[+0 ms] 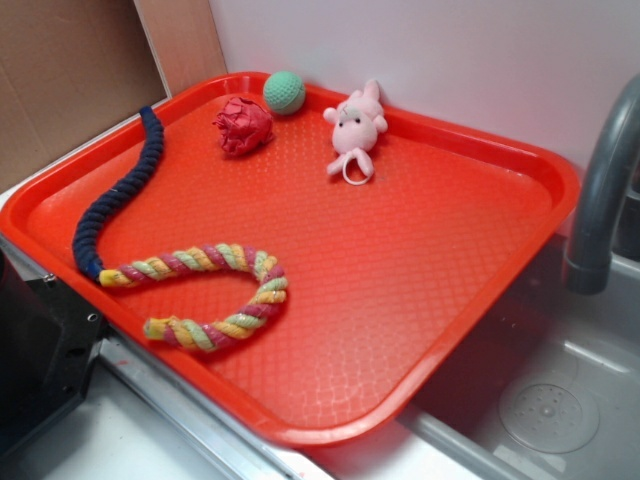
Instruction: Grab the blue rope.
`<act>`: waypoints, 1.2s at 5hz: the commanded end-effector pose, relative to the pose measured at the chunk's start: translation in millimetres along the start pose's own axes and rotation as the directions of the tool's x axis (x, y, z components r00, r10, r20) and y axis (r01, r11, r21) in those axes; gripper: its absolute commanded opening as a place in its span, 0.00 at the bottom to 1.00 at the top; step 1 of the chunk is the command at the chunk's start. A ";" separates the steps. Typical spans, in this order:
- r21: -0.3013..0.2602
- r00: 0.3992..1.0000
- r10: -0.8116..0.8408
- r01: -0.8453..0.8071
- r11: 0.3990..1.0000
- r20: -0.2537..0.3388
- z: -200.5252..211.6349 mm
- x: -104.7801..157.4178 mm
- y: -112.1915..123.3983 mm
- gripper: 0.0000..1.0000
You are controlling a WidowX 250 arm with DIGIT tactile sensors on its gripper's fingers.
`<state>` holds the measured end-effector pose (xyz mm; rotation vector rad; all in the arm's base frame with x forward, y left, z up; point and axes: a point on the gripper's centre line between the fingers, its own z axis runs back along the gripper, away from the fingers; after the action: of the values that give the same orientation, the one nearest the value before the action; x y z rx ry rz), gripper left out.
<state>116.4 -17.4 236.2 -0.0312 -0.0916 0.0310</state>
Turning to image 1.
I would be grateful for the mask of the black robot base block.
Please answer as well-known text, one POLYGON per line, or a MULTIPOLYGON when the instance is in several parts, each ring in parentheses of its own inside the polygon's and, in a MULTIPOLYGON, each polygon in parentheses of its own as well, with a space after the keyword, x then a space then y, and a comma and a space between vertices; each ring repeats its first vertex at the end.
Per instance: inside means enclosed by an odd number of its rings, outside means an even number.
POLYGON ((61 280, 24 280, 1 255, 1 456, 86 397, 102 314, 61 280))

